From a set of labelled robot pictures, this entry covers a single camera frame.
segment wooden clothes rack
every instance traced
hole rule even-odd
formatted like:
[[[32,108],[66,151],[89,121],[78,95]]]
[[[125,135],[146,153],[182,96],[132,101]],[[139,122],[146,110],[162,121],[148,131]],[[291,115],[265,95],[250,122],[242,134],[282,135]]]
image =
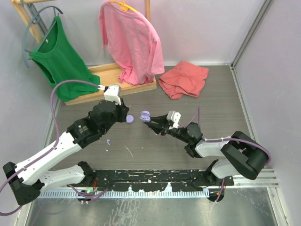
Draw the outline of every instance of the wooden clothes rack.
[[[32,19],[27,10],[24,8],[22,4],[32,4],[38,2],[45,1],[53,1],[53,0],[10,0],[15,10],[19,14],[20,18],[27,26]],[[145,5],[145,17],[150,21],[151,20],[151,0],[144,0]],[[43,39],[43,34],[37,25],[31,24],[30,33],[39,44]],[[138,92],[144,92],[157,88],[157,81],[154,78],[153,82],[143,85],[132,86],[126,82],[119,82],[119,75],[122,73],[122,69],[119,67],[117,63],[106,64],[106,65],[98,65],[88,68],[92,74],[95,74],[100,77],[101,84],[104,86],[108,86],[110,84],[117,84],[121,86],[121,95],[133,94]],[[103,91],[98,91],[96,93],[88,94],[80,96],[71,101],[65,102],[66,105],[75,105],[89,101],[101,100],[104,99]]]

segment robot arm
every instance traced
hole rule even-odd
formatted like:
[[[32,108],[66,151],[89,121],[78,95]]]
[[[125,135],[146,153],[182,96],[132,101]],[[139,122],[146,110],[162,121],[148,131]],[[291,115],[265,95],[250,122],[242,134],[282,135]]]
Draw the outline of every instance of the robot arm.
[[[87,186],[95,178],[95,173],[86,162],[68,169],[48,171],[67,156],[80,151],[106,134],[116,122],[125,122],[129,108],[119,97],[121,87],[110,85],[103,87],[105,100],[94,106],[88,116],[75,121],[59,137],[59,143],[53,151],[40,159],[10,181],[10,187],[19,205],[36,199],[40,193],[67,184],[82,183]],[[29,159],[14,164],[8,162],[3,166],[9,178],[12,174],[24,169],[33,160],[39,158],[54,146],[53,142]]]
[[[144,123],[157,134],[162,136],[169,134],[187,143],[185,150],[192,158],[224,157],[223,160],[214,161],[206,170],[208,180],[213,181],[239,174],[255,180],[267,163],[268,156],[259,148],[232,141],[232,139],[240,139],[257,144],[243,132],[236,131],[232,136],[222,138],[219,142],[211,142],[203,138],[197,123],[192,122],[185,128],[180,127],[180,117],[180,113],[170,111],[167,115],[151,117],[150,122]]]

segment pink shirt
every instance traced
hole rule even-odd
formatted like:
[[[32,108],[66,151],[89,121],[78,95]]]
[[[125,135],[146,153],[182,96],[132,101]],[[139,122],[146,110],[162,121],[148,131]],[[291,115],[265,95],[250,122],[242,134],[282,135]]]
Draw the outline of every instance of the pink shirt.
[[[141,14],[123,11],[118,4],[103,3],[98,17],[103,48],[124,70],[121,83],[150,83],[155,74],[164,72],[160,38],[151,23]]]

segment yellow hanger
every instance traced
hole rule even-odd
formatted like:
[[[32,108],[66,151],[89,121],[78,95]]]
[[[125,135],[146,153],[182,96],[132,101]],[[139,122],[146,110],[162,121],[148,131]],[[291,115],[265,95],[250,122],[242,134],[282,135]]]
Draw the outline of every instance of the yellow hanger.
[[[114,2],[114,3],[118,3],[120,5],[120,8],[124,11],[128,11],[128,10],[132,10],[135,13],[137,13],[138,11],[136,9],[134,9],[133,7],[130,7],[129,5],[126,4],[126,1],[123,0],[123,2],[120,1],[114,1],[114,0],[110,0],[110,2]]]

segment folded red shirt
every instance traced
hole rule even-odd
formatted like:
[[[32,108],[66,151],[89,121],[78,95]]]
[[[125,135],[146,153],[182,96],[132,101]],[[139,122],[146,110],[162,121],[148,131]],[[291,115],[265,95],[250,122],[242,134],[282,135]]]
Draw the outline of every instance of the folded red shirt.
[[[183,94],[197,98],[205,85],[208,68],[182,61],[164,73],[159,85],[171,99],[179,99]]]

